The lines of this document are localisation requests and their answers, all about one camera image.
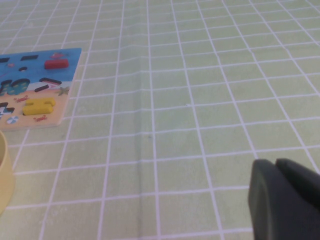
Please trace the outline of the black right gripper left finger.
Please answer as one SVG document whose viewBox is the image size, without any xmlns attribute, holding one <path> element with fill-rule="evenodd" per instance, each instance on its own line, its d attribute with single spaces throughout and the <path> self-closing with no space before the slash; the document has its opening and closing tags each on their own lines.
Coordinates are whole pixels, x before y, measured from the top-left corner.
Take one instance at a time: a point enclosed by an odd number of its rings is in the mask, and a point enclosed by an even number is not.
<svg viewBox="0 0 320 240">
<path fill-rule="evenodd" d="M 320 238 L 320 199 L 303 199 L 276 162 L 253 161 L 248 206 L 256 240 Z"/>
</svg>

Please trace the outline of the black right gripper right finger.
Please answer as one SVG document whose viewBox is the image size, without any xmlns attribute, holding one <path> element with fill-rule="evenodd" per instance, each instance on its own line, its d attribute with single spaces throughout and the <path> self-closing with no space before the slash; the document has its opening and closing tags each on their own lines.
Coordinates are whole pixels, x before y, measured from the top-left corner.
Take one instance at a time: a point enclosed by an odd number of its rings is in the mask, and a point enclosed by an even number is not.
<svg viewBox="0 0 320 240">
<path fill-rule="evenodd" d="M 303 199 L 320 199 L 318 173 L 288 158 L 278 158 L 275 165 Z"/>
</svg>

